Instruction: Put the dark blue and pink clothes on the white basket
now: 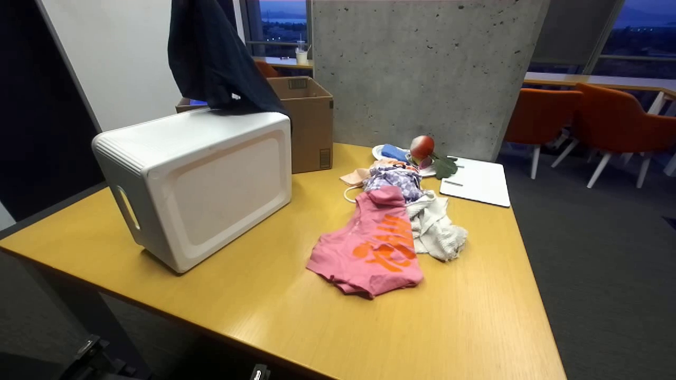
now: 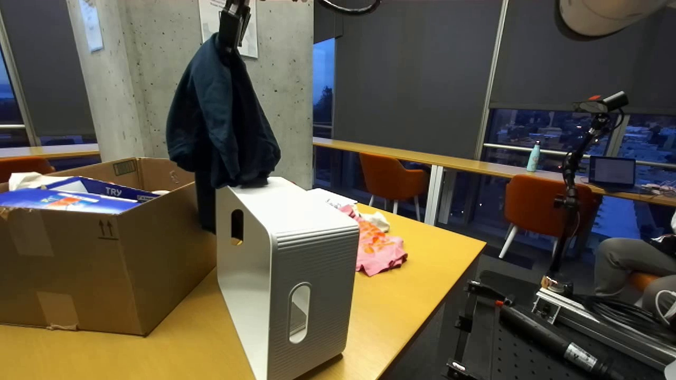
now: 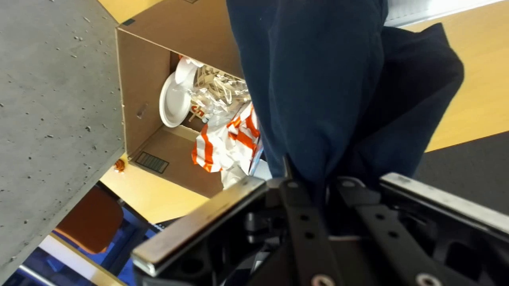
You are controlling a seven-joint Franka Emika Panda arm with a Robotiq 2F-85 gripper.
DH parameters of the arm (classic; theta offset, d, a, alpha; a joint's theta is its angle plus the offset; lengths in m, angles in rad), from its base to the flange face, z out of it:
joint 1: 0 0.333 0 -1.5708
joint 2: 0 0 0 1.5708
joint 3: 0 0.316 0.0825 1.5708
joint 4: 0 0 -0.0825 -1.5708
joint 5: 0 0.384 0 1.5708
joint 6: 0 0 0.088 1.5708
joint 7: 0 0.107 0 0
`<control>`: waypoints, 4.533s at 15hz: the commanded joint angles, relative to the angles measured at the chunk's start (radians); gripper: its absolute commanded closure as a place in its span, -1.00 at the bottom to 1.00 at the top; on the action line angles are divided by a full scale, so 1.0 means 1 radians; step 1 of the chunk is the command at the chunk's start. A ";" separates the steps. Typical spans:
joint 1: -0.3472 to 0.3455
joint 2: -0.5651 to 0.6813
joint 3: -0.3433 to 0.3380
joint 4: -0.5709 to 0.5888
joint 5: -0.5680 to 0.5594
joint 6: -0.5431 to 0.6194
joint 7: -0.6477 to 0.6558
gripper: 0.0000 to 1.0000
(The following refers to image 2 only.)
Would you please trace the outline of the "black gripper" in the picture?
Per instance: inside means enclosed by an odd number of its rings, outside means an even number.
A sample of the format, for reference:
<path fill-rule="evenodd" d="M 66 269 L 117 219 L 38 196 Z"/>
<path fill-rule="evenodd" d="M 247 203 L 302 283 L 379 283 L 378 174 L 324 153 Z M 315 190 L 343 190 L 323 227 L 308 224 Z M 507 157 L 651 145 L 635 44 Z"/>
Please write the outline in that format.
<path fill-rule="evenodd" d="M 233 44 L 242 46 L 245 34 L 248 28 L 248 19 L 251 19 L 248 0 L 225 0 L 223 11 L 219 13 L 219 44 L 221 46 L 233 46 Z"/>

